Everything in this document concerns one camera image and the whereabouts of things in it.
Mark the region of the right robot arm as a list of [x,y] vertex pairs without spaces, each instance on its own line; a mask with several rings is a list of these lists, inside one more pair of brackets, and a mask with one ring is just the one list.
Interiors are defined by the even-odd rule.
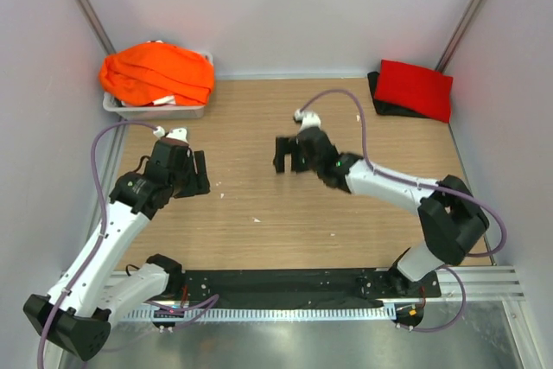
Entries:
[[422,241],[401,254],[386,272],[388,284],[399,296],[413,295],[439,267],[462,263],[489,227],[459,177],[417,179],[369,164],[359,154],[338,151],[318,127],[276,137],[273,165],[278,174],[285,170],[286,157],[291,159],[292,171],[311,170],[329,188],[371,196],[417,216]]

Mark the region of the red t-shirt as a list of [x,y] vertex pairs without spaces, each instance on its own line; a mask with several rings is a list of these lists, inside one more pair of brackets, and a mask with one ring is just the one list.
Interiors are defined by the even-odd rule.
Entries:
[[454,78],[426,67],[381,60],[376,99],[417,111],[448,124]]

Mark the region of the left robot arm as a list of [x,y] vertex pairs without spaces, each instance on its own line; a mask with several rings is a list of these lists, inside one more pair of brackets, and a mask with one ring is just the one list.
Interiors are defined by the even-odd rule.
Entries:
[[139,304],[175,299],[185,286],[180,263],[161,254],[123,282],[105,287],[130,244],[171,200],[208,194],[205,154],[187,141],[160,138],[143,171],[120,176],[94,234],[45,296],[31,295],[23,312],[40,343],[51,342],[83,361],[92,359],[111,330]]

